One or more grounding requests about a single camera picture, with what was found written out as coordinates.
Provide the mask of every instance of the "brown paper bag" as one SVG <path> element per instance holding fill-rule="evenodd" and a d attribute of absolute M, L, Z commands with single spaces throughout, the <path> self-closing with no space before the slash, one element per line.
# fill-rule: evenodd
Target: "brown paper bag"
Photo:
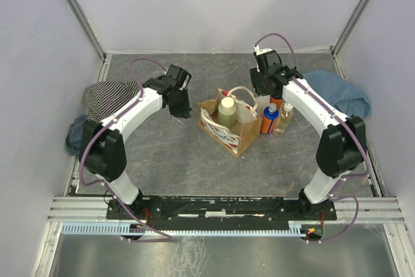
<path fill-rule="evenodd" d="M 254 99 L 254 107 L 232 95 L 238 89 L 246 90 Z M 228 129 L 217 123 L 218 106 L 223 98 L 230 96 L 237 105 L 236 123 Z M 245 87 L 236 87 L 229 92 L 219 89 L 216 99 L 198 104 L 199 126 L 235 157 L 239 157 L 259 136 L 261 118 L 256 113 L 257 101 L 254 94 Z"/>

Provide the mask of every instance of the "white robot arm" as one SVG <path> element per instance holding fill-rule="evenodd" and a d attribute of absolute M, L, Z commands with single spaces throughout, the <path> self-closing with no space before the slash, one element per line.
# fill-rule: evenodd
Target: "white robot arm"
<path fill-rule="evenodd" d="M 85 160 L 85 167 L 101 180 L 125 204 L 132 204 L 142 193 L 128 177 L 124 143 L 130 134 L 150 115 L 169 105 L 171 115 L 189 118 L 191 111 L 187 84 L 191 75 L 184 69 L 171 65 L 165 75 L 152 78 L 143 84 L 143 96 L 136 95 L 113 115 L 100 123 L 87 121 L 82 133 L 80 156 L 84 154 L 92 137 L 112 123 L 92 145 Z M 127 111 L 118 120 L 117 116 Z"/>
<path fill-rule="evenodd" d="M 318 169 L 300 191 L 304 210 L 327 201 L 338 180 L 356 168 L 363 157 L 346 125 L 366 152 L 364 122 L 339 112 L 308 85 L 296 68 L 283 66 L 275 50 L 255 47 L 257 67 L 250 70 L 252 86 L 258 95 L 271 95 L 292 104 L 316 129 L 320 143 L 316 153 Z"/>

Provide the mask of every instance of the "white wall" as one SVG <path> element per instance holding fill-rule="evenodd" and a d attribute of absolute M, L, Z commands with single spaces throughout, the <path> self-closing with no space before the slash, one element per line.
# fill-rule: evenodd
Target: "white wall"
<path fill-rule="evenodd" d="M 78 1 L 107 52 L 251 52 L 268 32 L 297 48 L 328 48 L 358 0 Z M 279 40 L 273 46 L 285 47 Z"/>
<path fill-rule="evenodd" d="M 99 59 L 65 0 L 0 0 L 0 275 L 30 276 Z"/>
<path fill-rule="evenodd" d="M 415 242 L 415 0 L 371 0 L 341 52 L 347 78 L 372 102 L 370 143 Z"/>

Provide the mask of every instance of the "striped cloth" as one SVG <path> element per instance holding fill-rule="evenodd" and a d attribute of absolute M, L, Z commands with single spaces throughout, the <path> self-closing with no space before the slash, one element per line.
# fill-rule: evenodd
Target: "striped cloth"
<path fill-rule="evenodd" d="M 140 90 L 135 81 L 100 81 L 84 91 L 88 119 L 101 121 L 114 114 Z"/>

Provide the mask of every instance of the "metal floor panel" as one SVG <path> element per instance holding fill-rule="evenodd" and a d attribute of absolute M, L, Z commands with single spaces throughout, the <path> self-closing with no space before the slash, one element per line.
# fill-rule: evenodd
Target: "metal floor panel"
<path fill-rule="evenodd" d="M 344 227 L 326 225 L 331 236 Z M 176 237 L 169 243 L 127 243 L 109 235 L 60 237 L 51 276 L 394 277 L 383 225 L 356 225 L 332 243 L 299 238 Z"/>

